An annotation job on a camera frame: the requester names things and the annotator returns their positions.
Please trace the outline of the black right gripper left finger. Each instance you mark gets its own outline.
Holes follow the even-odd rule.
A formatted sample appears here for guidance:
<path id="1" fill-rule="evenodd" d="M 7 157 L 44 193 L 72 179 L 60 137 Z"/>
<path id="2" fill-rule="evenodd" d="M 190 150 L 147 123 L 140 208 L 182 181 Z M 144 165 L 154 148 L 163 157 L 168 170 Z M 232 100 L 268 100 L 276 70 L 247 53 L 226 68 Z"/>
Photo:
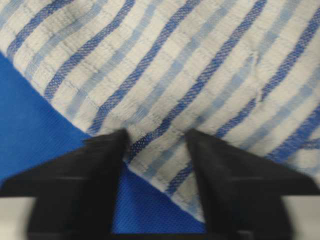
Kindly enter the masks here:
<path id="1" fill-rule="evenodd" d="M 7 178 L 0 188 L 3 240 L 111 240 L 125 129 Z"/>

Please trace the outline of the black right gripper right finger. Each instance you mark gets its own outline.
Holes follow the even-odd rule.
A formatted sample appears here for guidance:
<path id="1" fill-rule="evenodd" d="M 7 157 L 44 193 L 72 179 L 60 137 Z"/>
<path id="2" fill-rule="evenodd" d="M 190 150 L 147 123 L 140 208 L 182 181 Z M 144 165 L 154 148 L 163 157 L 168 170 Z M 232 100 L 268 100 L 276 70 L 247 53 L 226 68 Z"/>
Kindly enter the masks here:
<path id="1" fill-rule="evenodd" d="M 310 176 L 195 129 L 186 143 L 207 239 L 319 239 L 320 189 Z"/>

